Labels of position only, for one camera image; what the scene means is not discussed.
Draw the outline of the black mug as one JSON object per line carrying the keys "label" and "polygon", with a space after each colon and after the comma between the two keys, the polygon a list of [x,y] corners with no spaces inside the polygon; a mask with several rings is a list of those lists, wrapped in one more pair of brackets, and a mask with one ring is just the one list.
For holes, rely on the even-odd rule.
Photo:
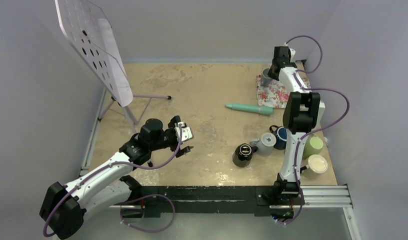
{"label": "black mug", "polygon": [[258,148],[256,146],[243,143],[235,149],[232,161],[237,167],[244,168],[250,164],[253,154],[257,151]]}

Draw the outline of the light grey mug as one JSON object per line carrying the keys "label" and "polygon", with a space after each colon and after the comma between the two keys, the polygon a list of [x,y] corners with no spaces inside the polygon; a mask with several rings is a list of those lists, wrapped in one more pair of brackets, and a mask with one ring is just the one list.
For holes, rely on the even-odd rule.
{"label": "light grey mug", "polygon": [[250,140],[250,145],[256,147],[256,153],[262,157],[271,155],[274,150],[274,145],[277,139],[274,134],[266,132],[260,138]]}

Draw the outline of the grey mug with lettering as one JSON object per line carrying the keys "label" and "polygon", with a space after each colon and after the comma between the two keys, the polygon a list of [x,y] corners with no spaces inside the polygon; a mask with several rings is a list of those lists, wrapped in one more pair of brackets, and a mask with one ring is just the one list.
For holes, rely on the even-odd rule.
{"label": "grey mug with lettering", "polygon": [[265,68],[263,69],[261,76],[260,76],[260,86],[261,87],[267,87],[271,82],[272,78],[269,76],[270,69]]}

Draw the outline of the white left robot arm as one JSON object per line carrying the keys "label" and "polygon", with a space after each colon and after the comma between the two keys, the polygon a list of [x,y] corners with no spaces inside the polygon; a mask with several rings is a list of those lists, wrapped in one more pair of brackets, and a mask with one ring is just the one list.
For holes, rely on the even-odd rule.
{"label": "white left robot arm", "polygon": [[48,187],[39,211],[44,220],[43,236],[67,239],[99,211],[145,199],[141,185],[130,173],[166,166],[191,151],[191,146],[181,145],[193,137],[191,127],[178,115],[171,119],[167,129],[163,129],[159,119],[148,119],[139,132],[99,167],[66,184],[57,181]]}

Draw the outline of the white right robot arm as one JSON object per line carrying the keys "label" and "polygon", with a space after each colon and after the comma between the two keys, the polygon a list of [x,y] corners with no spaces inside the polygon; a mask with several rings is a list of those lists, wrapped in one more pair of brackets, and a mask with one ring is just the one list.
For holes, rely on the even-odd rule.
{"label": "white right robot arm", "polygon": [[300,168],[308,135],[315,128],[321,97],[304,84],[299,69],[292,62],[288,46],[274,47],[268,75],[283,84],[289,97],[283,114],[287,142],[284,161],[270,192],[271,197],[283,204],[300,193]]}

